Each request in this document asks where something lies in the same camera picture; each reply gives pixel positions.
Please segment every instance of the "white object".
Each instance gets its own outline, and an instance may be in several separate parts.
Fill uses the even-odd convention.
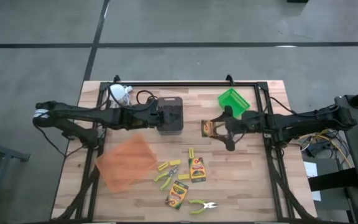
[[[122,86],[120,84],[113,84],[110,86],[111,94],[114,95],[115,99],[123,106],[131,105],[131,96],[129,92],[133,90],[131,86]],[[112,96],[109,96],[109,99],[112,101],[111,107],[118,108],[119,105],[114,101]]]
[[[306,169],[306,175],[308,178],[310,177],[317,177],[317,165],[314,162],[303,162]],[[313,197],[313,200],[315,201],[321,201],[321,194],[320,191],[315,191],[311,193],[311,196]]]

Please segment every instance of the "small cardboard box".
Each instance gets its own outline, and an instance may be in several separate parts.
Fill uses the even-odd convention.
[[[190,178],[193,183],[206,181],[206,172],[203,158],[189,159]]]
[[[186,184],[176,180],[169,190],[169,194],[167,199],[165,199],[165,203],[179,210],[183,200],[185,199],[188,189],[189,187]]]

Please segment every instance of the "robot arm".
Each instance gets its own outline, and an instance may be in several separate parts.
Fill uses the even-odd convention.
[[[37,103],[33,124],[37,127],[56,127],[62,130],[67,139],[78,137],[84,145],[96,147],[99,144],[99,133],[96,129],[86,129],[71,119],[91,121],[104,128],[139,129],[154,128],[169,123],[173,116],[157,109],[158,100],[149,98],[146,104],[138,104],[126,108],[107,108],[105,110],[70,106],[56,101]]]
[[[216,132],[216,128],[223,124],[227,130],[226,135]],[[220,140],[226,145],[228,151],[233,151],[236,143],[233,137],[236,134],[269,134],[275,147],[285,147],[293,138],[304,134],[328,128],[345,131],[355,125],[356,121],[352,118],[349,109],[338,105],[288,116],[246,111],[241,119],[234,118],[232,108],[227,106],[221,116],[211,121],[202,121],[201,128],[203,137]]]

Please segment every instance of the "translucent orange tray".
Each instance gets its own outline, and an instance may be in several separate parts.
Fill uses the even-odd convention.
[[[133,135],[96,159],[96,166],[113,193],[125,191],[131,183],[142,180],[156,164],[157,156],[142,134]]]

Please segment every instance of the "crayola logo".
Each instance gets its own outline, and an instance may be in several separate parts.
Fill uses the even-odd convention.
[[[201,164],[196,164],[196,165],[192,165],[191,168],[192,168],[192,169],[202,169],[202,168],[203,168],[203,165],[201,165]]]

